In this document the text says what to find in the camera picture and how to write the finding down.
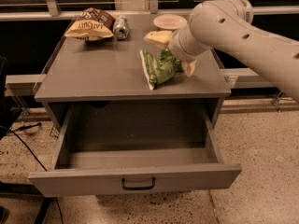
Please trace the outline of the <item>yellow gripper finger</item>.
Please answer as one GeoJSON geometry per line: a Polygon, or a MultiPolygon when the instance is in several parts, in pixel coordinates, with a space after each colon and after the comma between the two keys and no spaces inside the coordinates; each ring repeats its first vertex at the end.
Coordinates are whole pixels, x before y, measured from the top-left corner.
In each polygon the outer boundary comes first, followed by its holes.
{"type": "Polygon", "coordinates": [[[181,66],[183,68],[183,71],[187,77],[191,77],[192,74],[195,71],[196,61],[192,62],[182,62],[181,66]]]}
{"type": "Polygon", "coordinates": [[[166,49],[172,34],[172,31],[151,31],[145,35],[144,40],[159,49],[166,49]]]}

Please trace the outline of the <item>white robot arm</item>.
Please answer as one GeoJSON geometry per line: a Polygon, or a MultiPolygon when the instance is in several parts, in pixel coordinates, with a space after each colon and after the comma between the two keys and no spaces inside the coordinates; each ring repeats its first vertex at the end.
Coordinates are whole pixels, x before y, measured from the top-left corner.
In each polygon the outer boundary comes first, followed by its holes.
{"type": "Polygon", "coordinates": [[[149,88],[156,89],[178,71],[190,77],[200,54],[217,49],[299,101],[298,42],[261,30],[252,20],[248,0],[210,0],[197,5],[188,23],[175,32],[147,33],[145,40],[161,50],[159,58],[140,52],[149,88]]]}

